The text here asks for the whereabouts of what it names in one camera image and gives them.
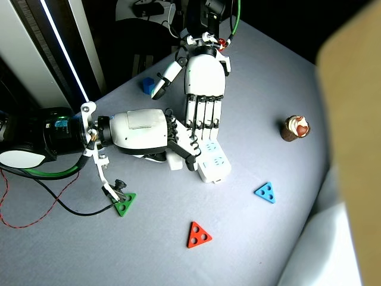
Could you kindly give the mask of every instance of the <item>white light strip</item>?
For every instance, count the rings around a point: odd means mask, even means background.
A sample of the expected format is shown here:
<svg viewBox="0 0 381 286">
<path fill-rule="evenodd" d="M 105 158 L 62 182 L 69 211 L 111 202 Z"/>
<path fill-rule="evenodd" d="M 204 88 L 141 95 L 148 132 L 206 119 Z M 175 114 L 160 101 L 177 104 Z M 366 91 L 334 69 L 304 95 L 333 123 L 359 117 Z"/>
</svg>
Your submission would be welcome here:
<svg viewBox="0 0 381 286">
<path fill-rule="evenodd" d="M 40 2 L 41 2 L 41 4 L 42 4 L 43 10 L 45 11 L 46 16 L 48 17 L 49 23 L 50 23 L 50 25 L 52 26 L 53 32 L 54 32 L 55 36 L 57 37 L 57 40 L 58 40 L 58 43 L 60 44 L 60 47 L 61 47 L 61 49 L 62 49 L 62 52 L 63 52 L 64 55 L 65 55 L 65 58 L 66 58 L 66 60 L 67 60 L 67 63 L 68 63 L 69 66 L 70 66 L 71 72 L 73 73 L 74 77 L 76 78 L 77 83 L 78 83 L 78 85 L 79 85 L 79 88 L 80 88 L 80 90 L 82 91 L 83 97 L 85 98 L 86 101 L 89 101 L 89 98 L 88 98 L 88 96 L 86 95 L 85 90 L 83 89 L 82 83 L 81 83 L 81 81 L 79 80 L 78 74 L 77 74 L 77 72 L 76 72 L 76 70 L 75 70 L 75 68 L 74 68 L 74 66 L 73 66 L 73 63 L 71 62 L 70 57 L 69 57 L 69 55 L 67 54 L 67 51 L 66 51 L 66 48 L 65 48 L 65 46 L 64 46 L 64 43 L 62 42 L 61 36 L 60 36 L 60 34 L 58 33 L 57 28 L 55 27 L 55 23 L 54 23 L 54 21 L 53 21 L 53 18 L 52 18 L 52 16 L 51 16 L 50 12 L 49 12 L 48 6 L 46 6 L 45 0 L 40 0 Z"/>
</svg>

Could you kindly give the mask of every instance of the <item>power outlet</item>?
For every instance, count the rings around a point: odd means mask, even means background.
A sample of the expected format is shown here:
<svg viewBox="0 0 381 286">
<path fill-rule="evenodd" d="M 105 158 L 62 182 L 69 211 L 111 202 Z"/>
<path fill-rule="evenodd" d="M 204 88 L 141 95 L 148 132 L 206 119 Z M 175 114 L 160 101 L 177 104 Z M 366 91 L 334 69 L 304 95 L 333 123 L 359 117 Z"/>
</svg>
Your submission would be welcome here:
<svg viewBox="0 0 381 286">
<path fill-rule="evenodd" d="M 199 140 L 201 155 L 197 158 L 198 173 L 205 183 L 220 182 L 232 170 L 224 151 L 216 139 Z"/>
</svg>

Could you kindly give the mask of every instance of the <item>blue block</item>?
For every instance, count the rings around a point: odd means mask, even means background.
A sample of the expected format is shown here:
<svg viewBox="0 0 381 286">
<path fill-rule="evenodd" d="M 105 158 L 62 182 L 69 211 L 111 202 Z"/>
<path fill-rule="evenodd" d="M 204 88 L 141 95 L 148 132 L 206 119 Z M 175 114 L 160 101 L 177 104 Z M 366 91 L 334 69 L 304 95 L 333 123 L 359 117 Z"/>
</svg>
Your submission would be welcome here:
<svg viewBox="0 0 381 286">
<path fill-rule="evenodd" d="M 155 81 L 154 79 L 151 79 L 150 77 L 146 77 L 143 80 L 143 91 L 145 94 L 151 94 L 151 92 L 155 88 Z"/>
<path fill-rule="evenodd" d="M 273 192 L 273 186 L 270 182 L 262 186 L 261 188 L 257 189 L 254 194 L 257 196 L 265 199 L 266 201 L 271 202 L 272 204 L 275 203 L 275 196 Z"/>
</svg>

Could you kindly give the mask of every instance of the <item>red triangle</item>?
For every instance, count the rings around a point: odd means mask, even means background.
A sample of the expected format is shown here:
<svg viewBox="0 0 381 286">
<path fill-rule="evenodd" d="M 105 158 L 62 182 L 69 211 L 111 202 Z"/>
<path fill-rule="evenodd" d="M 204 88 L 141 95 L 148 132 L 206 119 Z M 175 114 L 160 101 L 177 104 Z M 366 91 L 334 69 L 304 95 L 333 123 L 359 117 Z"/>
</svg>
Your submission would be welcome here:
<svg viewBox="0 0 381 286">
<path fill-rule="evenodd" d="M 212 240 L 212 236 L 204 231 L 196 222 L 192 222 L 188 239 L 188 248 L 199 246 Z"/>
</svg>

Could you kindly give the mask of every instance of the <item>robotic hand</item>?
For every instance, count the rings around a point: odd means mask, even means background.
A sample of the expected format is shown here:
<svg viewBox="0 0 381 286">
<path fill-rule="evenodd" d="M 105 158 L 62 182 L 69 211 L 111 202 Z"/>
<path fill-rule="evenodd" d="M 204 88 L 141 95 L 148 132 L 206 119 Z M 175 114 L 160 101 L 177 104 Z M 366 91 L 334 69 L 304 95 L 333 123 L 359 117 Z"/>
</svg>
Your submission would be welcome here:
<svg viewBox="0 0 381 286">
<path fill-rule="evenodd" d="M 187 96 L 185 126 L 197 138 L 217 139 L 221 117 L 221 101 L 225 93 L 225 77 L 231 72 L 229 57 L 223 56 L 220 51 L 231 42 L 222 44 L 218 38 L 219 19 L 224 11 L 224 4 L 219 0 L 199 1 L 201 29 L 196 29 L 194 23 L 188 25 L 191 33 L 203 32 L 200 37 L 188 36 L 186 41 L 190 46 L 197 46 L 194 56 L 180 57 L 172 62 L 163 75 L 158 73 L 160 81 L 151 93 L 153 100 L 158 100 L 165 93 L 165 88 L 170 86 L 176 76 L 185 70 L 185 94 Z M 195 13 L 195 8 L 189 7 L 190 13 Z"/>
<path fill-rule="evenodd" d="M 189 170 L 196 170 L 200 150 L 196 140 L 182 132 L 185 127 L 171 112 L 158 109 L 127 111 L 92 120 L 94 102 L 81 106 L 81 117 L 66 108 L 49 108 L 25 116 L 0 114 L 0 168 L 33 179 L 64 179 L 78 172 L 93 157 L 102 190 L 115 201 L 124 201 L 121 189 L 126 184 L 108 183 L 103 168 L 109 164 L 103 149 L 116 145 L 122 152 L 154 161 L 165 160 L 171 150 L 184 159 Z M 83 150 L 78 162 L 60 173 L 43 173 L 35 169 L 57 155 Z"/>
</svg>

